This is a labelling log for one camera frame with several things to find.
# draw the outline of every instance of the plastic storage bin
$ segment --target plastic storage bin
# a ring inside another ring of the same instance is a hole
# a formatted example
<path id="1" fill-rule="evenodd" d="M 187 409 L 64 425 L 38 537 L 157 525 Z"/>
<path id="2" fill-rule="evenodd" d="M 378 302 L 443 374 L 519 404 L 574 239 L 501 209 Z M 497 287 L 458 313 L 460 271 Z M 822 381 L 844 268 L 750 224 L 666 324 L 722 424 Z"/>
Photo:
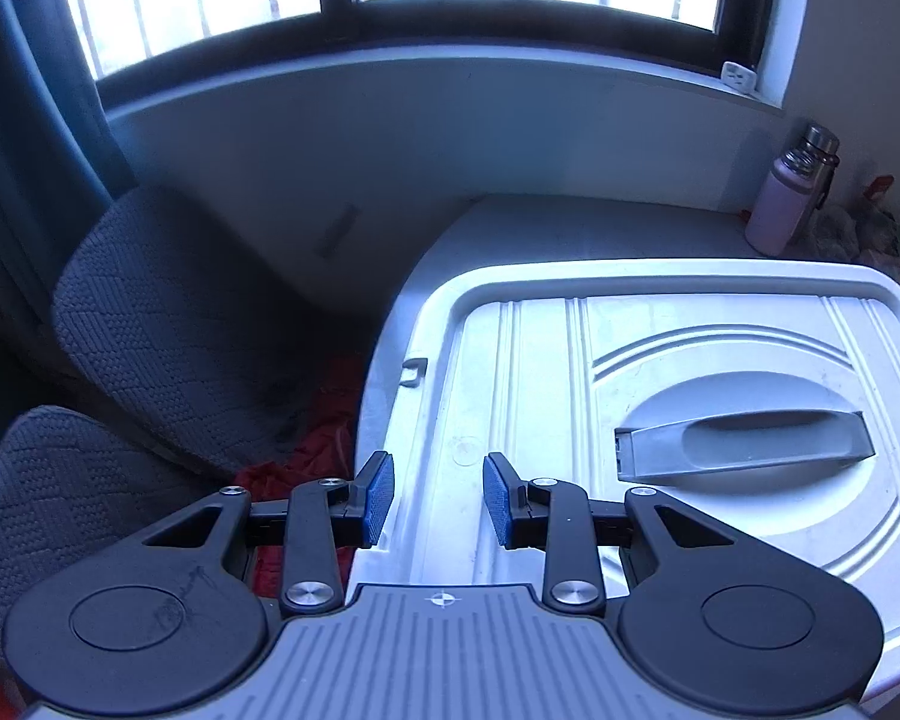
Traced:
<path id="1" fill-rule="evenodd" d="M 724 462 L 739 431 L 780 413 L 744 467 Z M 726 415 L 730 426 L 713 419 Z M 650 437 L 683 451 L 655 464 Z M 565 479 L 592 498 L 655 485 L 850 581 L 886 630 L 868 696 L 900 682 L 900 288 L 877 271 L 760 260 L 471 271 L 419 315 L 384 448 L 394 504 L 351 589 L 539 591 L 542 553 L 501 549 L 482 507 L 482 459 L 501 451 L 524 479 Z M 614 549 L 602 568 L 607 595 L 625 594 Z"/>

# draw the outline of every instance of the window frame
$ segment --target window frame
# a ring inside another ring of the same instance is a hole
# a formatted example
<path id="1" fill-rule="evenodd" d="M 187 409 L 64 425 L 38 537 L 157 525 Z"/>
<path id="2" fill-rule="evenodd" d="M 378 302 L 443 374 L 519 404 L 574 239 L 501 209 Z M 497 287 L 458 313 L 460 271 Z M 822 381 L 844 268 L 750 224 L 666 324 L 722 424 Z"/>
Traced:
<path id="1" fill-rule="evenodd" d="M 755 69 L 773 0 L 721 0 L 713 31 L 604 5 L 553 0 L 320 0 L 320 13 L 189 43 L 103 76 L 104 109 L 219 74 L 365 47 L 493 44 L 621 55 L 720 76 Z"/>

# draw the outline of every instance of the white wall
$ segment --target white wall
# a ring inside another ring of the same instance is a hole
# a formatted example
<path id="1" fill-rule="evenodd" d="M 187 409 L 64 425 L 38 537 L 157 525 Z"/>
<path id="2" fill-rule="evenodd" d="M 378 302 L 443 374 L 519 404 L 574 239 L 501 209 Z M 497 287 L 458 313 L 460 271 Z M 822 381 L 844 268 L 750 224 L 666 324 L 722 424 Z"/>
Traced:
<path id="1" fill-rule="evenodd" d="M 784 115 L 632 63 L 429 49 L 239 74 L 114 111 L 112 124 L 141 180 L 207 202 L 311 298 L 379 311 L 473 197 L 733 212 L 804 116 L 844 143 L 838 199 L 876 172 L 900 189 L 900 0 L 806 7 Z M 361 213 L 324 259 L 314 250 L 347 204 Z"/>

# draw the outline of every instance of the textured fabric cushion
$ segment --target textured fabric cushion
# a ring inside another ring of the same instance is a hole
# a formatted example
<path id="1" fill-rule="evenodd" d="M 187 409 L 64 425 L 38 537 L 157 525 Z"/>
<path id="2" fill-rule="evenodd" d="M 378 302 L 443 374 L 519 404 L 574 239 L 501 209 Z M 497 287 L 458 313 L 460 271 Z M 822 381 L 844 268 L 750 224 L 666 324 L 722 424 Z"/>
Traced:
<path id="1" fill-rule="evenodd" d="M 0 443 L 0 664 L 25 590 L 216 488 L 88 416 L 41 406 L 18 418 Z"/>
<path id="2" fill-rule="evenodd" d="M 53 296 L 56 336 L 83 374 L 224 474 L 293 450 L 316 318 L 207 211 L 152 188 L 107 211 Z"/>

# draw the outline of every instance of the chair backrest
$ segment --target chair backrest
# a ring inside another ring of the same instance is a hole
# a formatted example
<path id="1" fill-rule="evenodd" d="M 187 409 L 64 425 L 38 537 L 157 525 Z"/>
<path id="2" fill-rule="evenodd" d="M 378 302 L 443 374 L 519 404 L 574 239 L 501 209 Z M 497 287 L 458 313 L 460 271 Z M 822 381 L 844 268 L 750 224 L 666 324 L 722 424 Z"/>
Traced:
<path id="1" fill-rule="evenodd" d="M 216 488 L 72 410 L 17 418 L 0 442 L 0 664 L 27 589 Z"/>
<path id="2" fill-rule="evenodd" d="M 146 429 L 233 474 L 305 428 L 317 312 L 213 215 L 141 187 L 60 277 L 53 327 L 79 370 Z"/>

